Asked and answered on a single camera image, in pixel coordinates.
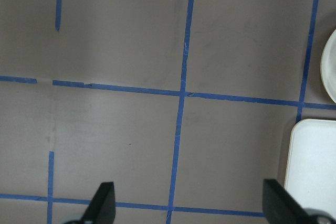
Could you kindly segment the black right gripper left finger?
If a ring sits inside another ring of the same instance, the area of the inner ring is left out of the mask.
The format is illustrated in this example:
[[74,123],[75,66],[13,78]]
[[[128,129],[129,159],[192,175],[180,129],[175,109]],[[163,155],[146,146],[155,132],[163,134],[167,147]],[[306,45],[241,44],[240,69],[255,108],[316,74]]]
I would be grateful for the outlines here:
[[114,183],[101,183],[81,217],[81,223],[113,224],[116,216],[115,203]]

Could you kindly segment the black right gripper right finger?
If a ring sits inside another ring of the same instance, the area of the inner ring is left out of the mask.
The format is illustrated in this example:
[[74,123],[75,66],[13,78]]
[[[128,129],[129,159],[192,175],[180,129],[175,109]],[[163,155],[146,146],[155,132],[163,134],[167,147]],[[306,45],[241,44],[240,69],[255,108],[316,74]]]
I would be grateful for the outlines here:
[[326,216],[308,214],[275,179],[264,179],[263,214],[271,224],[326,223]]

